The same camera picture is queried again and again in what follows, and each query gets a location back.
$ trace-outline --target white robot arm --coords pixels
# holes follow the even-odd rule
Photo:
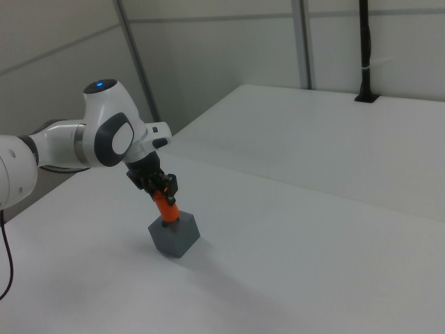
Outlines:
[[[83,120],[54,120],[29,136],[0,136],[0,209],[32,192],[37,167],[111,167],[121,161],[129,167],[127,175],[139,189],[152,197],[160,191],[173,206],[176,179],[163,174],[155,152],[171,141],[167,124],[145,124],[117,80],[93,82],[83,95]]]

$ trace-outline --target table surface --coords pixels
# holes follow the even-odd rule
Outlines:
[[[160,157],[202,238],[165,257],[123,165],[75,175],[6,226],[0,333],[443,333],[444,223]]]
[[[445,103],[245,85],[166,152],[445,221]]]

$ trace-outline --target orange cylinder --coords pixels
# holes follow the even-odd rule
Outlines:
[[[166,223],[173,223],[179,218],[179,210],[176,203],[173,206],[169,206],[167,200],[160,191],[154,193],[153,199],[156,205],[158,206],[162,219]]]

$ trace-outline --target gray block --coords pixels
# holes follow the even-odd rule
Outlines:
[[[183,211],[179,212],[179,221],[163,223],[160,216],[148,230],[158,251],[173,257],[182,257],[200,238],[195,217]]]

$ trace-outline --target black cable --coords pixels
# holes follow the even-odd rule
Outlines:
[[[6,231],[5,231],[5,218],[3,216],[3,210],[0,210],[0,225],[1,225],[1,233],[3,235],[3,240],[5,241],[5,247],[6,252],[8,253],[8,259],[9,259],[9,269],[10,269],[10,275],[9,275],[9,283],[8,287],[6,288],[5,292],[0,296],[0,301],[5,298],[5,296],[8,294],[9,289],[11,288],[11,285],[13,284],[13,278],[14,278],[14,264],[13,264],[13,257],[11,255],[11,250],[9,249],[9,243],[8,238],[6,237]]]
[[[75,169],[75,170],[70,170],[69,168],[66,168],[67,170],[63,170],[63,168],[55,170],[55,169],[48,168],[48,166],[41,166],[40,168],[47,172],[56,173],[56,174],[76,174],[76,173],[84,172],[84,171],[90,169],[88,167],[88,168]]]

